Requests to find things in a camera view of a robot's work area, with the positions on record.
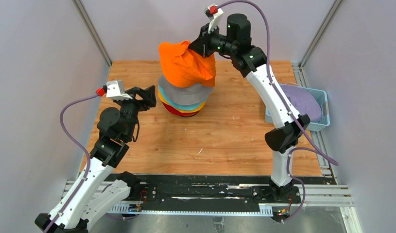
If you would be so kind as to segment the yellow bucket hat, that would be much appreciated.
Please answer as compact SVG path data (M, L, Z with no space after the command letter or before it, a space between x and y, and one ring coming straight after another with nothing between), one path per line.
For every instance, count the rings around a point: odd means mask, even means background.
M166 105L174 108L175 110L181 112L181 113L193 113L193 112L199 112L204 105L206 104L206 101L203 101L201 103L198 104L193 104L193 105L183 105L183 108L179 108L176 107L178 106L178 104L170 104L161 94L160 91L158 91L157 96L159 97L159 99Z

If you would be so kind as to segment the red bucket hat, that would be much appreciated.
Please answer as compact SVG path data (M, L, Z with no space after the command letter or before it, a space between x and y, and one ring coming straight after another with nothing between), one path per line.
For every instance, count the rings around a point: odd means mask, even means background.
M195 116L196 114L199 113L199 110L198 110L198 111L195 111L195 112L186 112L186 113L184 113L184 112L180 112L179 110L175 109L175 108L172 107L171 105L168 105L168 104L166 104L166 103L162 103L162 104L163 104L164 108L165 108L168 112L170 112L171 114L174 114L174 115L176 115L176 116L180 116L180 117L192 117L192 116Z

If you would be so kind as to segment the grey hat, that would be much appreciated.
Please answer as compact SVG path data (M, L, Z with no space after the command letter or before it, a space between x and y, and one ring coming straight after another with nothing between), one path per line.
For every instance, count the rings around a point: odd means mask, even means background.
M169 83L163 75L158 78L157 82L162 97L177 105L193 105L204 102L214 90L213 87L206 87L200 83L195 83L190 87L176 87Z

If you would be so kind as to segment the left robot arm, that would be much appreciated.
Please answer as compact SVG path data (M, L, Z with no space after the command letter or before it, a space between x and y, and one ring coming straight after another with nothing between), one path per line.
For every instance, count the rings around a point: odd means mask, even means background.
M130 172L121 173L99 196L95 192L136 142L138 114L156 106L155 86L125 90L122 81L108 81L90 99L106 97L116 107L104 109L97 128L99 138L91 151L84 150L86 165L77 180L49 212L41 213L35 225L44 233L87 233L115 204L140 196L140 181Z

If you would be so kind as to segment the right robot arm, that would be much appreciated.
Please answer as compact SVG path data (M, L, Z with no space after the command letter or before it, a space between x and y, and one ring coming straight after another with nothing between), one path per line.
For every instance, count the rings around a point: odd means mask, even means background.
M291 105L272 73L267 56L261 48L252 45L251 23L247 16L229 15L226 35L219 33L220 12L207 13L207 17L209 23L201 27L199 36L189 45L189 49L204 58L215 52L229 56L233 67L255 88L269 108L275 126L265 134L265 141L273 151L269 194L273 201L282 202L293 191L290 151L297 145L310 118L301 115Z

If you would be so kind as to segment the orange hat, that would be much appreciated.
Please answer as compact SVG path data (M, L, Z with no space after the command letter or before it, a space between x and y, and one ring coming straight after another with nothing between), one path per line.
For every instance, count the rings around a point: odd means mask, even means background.
M207 58L189 49L190 41L162 42L158 46L159 60L166 80L180 88L197 83L214 87L216 84L215 55Z

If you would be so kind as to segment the light blue bucket hat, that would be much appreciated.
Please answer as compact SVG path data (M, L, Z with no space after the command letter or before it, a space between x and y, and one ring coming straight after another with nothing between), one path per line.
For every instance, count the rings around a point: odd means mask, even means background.
M179 87L162 87L158 86L158 91L161 92L163 97L170 104L178 104L179 108L183 108L183 105L193 105L198 104L203 101L207 101L211 92L199 91L199 90L189 90L188 88Z

